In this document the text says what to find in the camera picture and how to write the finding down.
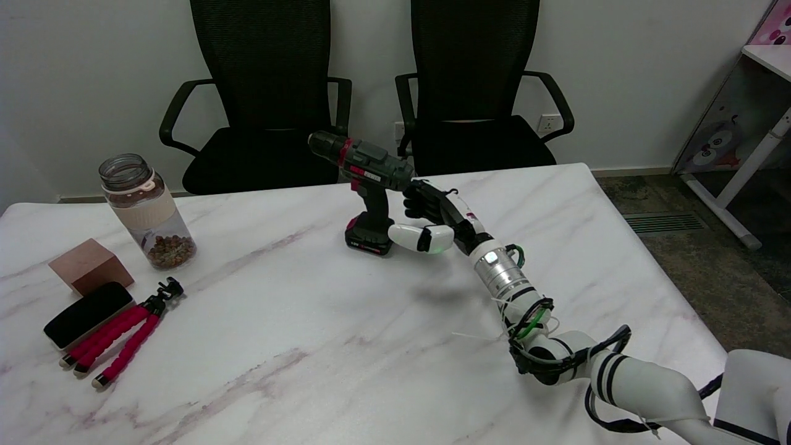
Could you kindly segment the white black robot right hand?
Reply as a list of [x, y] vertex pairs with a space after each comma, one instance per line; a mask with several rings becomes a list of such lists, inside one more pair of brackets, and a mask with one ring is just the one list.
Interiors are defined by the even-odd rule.
[[415, 179], [403, 195], [406, 217], [425, 219], [429, 225], [390, 225], [387, 236], [396, 245], [427, 254], [457, 246], [469, 255], [478, 245], [493, 239], [457, 189], [441, 190], [426, 179]]

